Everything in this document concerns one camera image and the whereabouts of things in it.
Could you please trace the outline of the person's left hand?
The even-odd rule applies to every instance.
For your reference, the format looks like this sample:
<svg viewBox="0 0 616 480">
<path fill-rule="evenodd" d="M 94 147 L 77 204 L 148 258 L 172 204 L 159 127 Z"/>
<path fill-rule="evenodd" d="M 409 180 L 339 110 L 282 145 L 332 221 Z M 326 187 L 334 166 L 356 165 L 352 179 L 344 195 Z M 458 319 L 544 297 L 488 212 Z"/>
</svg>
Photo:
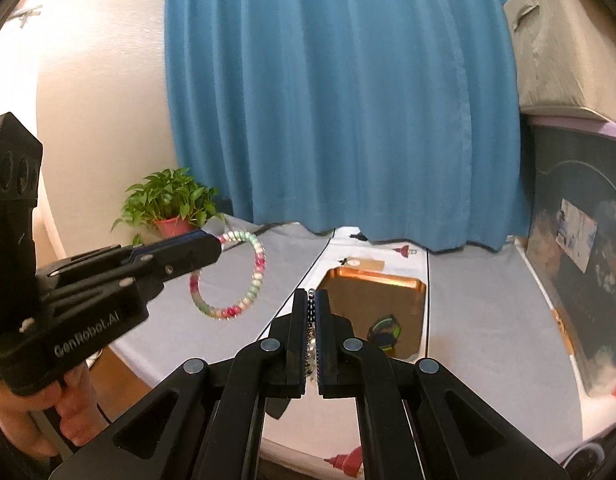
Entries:
<svg viewBox="0 0 616 480">
<path fill-rule="evenodd" d="M 18 396 L 0 380 L 1 432 L 17 450 L 37 462 L 58 454 L 45 427 L 38 423 L 47 411 L 58 416 L 61 437 L 79 448 L 108 427 L 85 362 L 32 396 Z"/>
</svg>

